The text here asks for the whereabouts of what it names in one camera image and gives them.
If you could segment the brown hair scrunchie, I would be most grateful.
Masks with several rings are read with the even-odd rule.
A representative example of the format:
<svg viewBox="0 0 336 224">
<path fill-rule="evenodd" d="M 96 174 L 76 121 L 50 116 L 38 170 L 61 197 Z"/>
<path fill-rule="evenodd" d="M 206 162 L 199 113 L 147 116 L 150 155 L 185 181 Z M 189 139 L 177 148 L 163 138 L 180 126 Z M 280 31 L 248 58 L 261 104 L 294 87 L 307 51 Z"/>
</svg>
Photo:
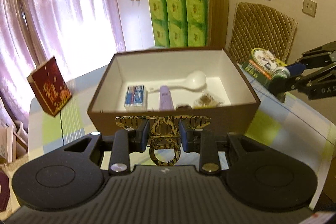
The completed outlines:
<svg viewBox="0 0 336 224">
<path fill-rule="evenodd" d="M 177 105 L 177 110 L 191 110 L 192 107 L 189 104 Z"/>
</svg>

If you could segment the cotton swab bag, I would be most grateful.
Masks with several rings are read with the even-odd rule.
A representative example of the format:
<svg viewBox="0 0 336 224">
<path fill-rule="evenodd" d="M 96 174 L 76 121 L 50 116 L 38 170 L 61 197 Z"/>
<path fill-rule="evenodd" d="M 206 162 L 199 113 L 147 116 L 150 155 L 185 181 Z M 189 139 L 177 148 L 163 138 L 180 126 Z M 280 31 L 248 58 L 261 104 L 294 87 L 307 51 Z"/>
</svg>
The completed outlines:
<svg viewBox="0 0 336 224">
<path fill-rule="evenodd" d="M 224 100 L 216 96 L 215 94 L 205 90 L 201 96 L 193 103 L 194 109 L 214 108 L 224 105 Z"/>
</svg>

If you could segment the purple cream tube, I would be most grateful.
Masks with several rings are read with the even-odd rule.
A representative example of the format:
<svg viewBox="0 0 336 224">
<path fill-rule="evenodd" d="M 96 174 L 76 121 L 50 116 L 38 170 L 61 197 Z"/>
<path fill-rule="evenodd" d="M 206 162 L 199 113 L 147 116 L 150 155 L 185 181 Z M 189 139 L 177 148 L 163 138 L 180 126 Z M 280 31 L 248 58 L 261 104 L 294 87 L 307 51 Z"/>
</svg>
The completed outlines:
<svg viewBox="0 0 336 224">
<path fill-rule="evenodd" d="M 160 111 L 174 110 L 174 104 L 171 98 L 171 92 L 169 87 L 166 85 L 162 85 L 159 88 L 159 110 Z"/>
</svg>

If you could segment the plaid tablecloth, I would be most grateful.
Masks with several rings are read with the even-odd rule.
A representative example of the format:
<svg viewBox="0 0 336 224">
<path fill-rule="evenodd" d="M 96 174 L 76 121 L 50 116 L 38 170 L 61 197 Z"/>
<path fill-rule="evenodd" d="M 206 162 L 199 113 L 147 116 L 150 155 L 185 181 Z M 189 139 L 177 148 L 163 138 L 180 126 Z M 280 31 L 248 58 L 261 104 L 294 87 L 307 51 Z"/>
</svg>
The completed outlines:
<svg viewBox="0 0 336 224">
<path fill-rule="evenodd" d="M 102 67 L 68 81 L 72 100 L 60 114 L 46 114 L 36 99 L 29 114 L 29 159 L 96 131 L 87 108 L 106 68 Z M 252 77 L 247 77 L 261 104 L 246 135 L 310 166 L 318 177 L 317 191 L 310 203 L 314 209 L 322 193 L 335 146 L 335 125 L 319 112 L 287 93 L 279 102 Z"/>
</svg>

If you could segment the brown cardboard box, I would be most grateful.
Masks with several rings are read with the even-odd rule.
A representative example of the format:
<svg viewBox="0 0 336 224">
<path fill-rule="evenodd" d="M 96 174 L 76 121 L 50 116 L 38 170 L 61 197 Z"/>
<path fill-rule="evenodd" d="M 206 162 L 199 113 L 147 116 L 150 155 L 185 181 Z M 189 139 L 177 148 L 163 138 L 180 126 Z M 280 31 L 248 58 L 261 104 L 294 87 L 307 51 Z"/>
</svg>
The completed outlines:
<svg viewBox="0 0 336 224">
<path fill-rule="evenodd" d="M 126 91 L 142 85 L 145 110 L 126 110 Z M 169 48 L 116 53 L 90 102 L 87 114 L 104 135 L 118 130 L 127 115 L 197 115 L 211 119 L 216 135 L 245 133 L 260 100 L 224 48 Z"/>
</svg>

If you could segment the red gift box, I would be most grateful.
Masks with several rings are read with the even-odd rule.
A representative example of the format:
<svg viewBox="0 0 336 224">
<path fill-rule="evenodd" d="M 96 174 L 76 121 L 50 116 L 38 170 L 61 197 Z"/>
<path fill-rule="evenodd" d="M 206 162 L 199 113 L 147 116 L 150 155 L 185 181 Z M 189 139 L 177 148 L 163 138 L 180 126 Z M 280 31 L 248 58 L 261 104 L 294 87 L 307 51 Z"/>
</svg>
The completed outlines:
<svg viewBox="0 0 336 224">
<path fill-rule="evenodd" d="M 27 80 L 43 111 L 50 116 L 55 117 L 72 98 L 54 56 L 33 70 Z"/>
</svg>

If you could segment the green tissue pack bundle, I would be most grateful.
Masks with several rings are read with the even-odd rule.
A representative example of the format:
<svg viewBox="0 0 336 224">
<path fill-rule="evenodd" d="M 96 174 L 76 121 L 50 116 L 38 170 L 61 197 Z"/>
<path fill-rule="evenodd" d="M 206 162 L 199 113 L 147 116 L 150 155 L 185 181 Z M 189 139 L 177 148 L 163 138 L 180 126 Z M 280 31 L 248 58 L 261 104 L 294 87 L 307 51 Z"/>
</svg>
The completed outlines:
<svg viewBox="0 0 336 224">
<path fill-rule="evenodd" d="M 148 0 L 157 47 L 205 47 L 210 0 Z"/>
</svg>

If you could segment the purple curtain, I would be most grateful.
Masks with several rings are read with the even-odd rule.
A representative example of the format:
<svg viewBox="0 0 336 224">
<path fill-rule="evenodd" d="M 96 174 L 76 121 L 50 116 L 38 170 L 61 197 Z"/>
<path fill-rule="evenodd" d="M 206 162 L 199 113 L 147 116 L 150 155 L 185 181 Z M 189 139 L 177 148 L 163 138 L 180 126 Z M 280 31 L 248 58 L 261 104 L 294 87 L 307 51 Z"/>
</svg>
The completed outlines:
<svg viewBox="0 0 336 224">
<path fill-rule="evenodd" d="M 1 0 L 1 101 L 14 121 L 29 122 L 27 81 L 54 57 L 65 80 L 126 50 L 117 0 Z"/>
</svg>

